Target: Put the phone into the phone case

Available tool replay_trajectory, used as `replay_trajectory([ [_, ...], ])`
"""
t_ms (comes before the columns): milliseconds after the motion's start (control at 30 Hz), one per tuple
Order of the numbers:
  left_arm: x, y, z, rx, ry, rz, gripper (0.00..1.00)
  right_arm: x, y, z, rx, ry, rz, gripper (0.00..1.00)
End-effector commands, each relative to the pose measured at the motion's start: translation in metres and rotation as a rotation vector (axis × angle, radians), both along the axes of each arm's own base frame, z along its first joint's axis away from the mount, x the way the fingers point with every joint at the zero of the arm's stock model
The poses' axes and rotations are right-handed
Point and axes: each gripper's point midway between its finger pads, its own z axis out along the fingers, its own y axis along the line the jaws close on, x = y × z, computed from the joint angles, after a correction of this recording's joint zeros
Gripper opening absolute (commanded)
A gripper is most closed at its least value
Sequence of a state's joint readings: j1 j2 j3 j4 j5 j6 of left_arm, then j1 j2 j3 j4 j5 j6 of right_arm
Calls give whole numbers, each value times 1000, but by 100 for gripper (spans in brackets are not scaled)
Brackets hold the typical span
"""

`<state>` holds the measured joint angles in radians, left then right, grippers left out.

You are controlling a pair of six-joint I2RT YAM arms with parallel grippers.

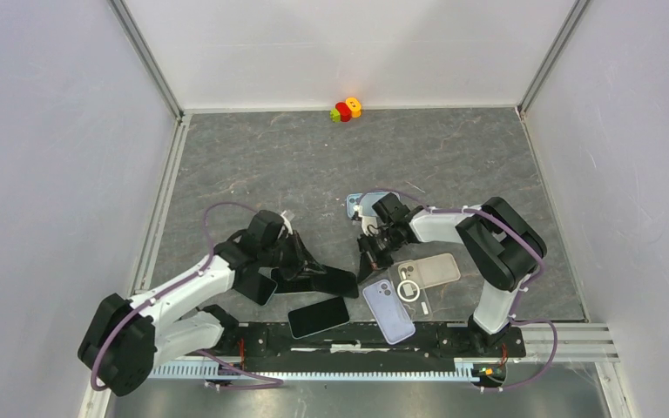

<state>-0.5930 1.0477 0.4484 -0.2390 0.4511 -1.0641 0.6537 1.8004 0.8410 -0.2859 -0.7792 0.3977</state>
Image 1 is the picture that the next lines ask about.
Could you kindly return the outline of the black smartphone carried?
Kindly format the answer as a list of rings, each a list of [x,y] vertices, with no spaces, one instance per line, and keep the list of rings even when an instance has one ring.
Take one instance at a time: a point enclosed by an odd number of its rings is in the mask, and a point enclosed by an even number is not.
[[[315,274],[311,282],[316,292],[350,299],[359,297],[356,275],[349,271],[324,266],[324,273]]]

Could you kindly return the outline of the clear magsafe phone case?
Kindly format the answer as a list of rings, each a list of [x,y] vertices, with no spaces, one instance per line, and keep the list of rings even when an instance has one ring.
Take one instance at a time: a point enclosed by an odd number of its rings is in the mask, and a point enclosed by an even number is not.
[[[426,293],[426,286],[414,261],[393,265],[389,278],[397,294],[397,299],[406,309],[412,321],[426,322],[433,319],[433,310]]]

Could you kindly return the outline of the light blue phone case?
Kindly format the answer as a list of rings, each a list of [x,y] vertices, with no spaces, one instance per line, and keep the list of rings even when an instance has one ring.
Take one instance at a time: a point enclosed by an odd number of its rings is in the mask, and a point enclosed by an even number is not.
[[[352,219],[355,216],[356,206],[360,206],[362,209],[358,212],[361,217],[377,217],[377,214],[373,209],[373,204],[385,197],[387,194],[388,192],[370,192],[365,196],[362,196],[361,193],[349,194],[346,197],[347,217]]]

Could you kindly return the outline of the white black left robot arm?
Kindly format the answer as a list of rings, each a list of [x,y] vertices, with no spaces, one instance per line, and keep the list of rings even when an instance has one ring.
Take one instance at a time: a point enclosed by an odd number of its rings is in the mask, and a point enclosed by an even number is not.
[[[179,356],[207,348],[230,354],[238,330],[223,313],[197,309],[216,295],[234,290],[264,306],[282,288],[343,295],[352,287],[352,273],[317,261],[276,212],[260,210],[228,239],[207,242],[207,255],[175,278],[130,298],[113,293],[99,303],[78,348],[93,390],[127,395],[154,368]]]

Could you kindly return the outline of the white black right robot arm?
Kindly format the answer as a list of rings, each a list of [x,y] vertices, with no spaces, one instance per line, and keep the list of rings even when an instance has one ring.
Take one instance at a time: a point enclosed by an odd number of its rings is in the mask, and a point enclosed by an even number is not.
[[[484,279],[481,298],[468,321],[468,342],[477,354],[503,345],[514,325],[518,295],[544,272],[547,245],[503,198],[478,206],[409,208],[387,191],[372,205],[375,226],[362,226],[357,240],[360,282],[391,267],[393,253],[411,244],[462,244]]]

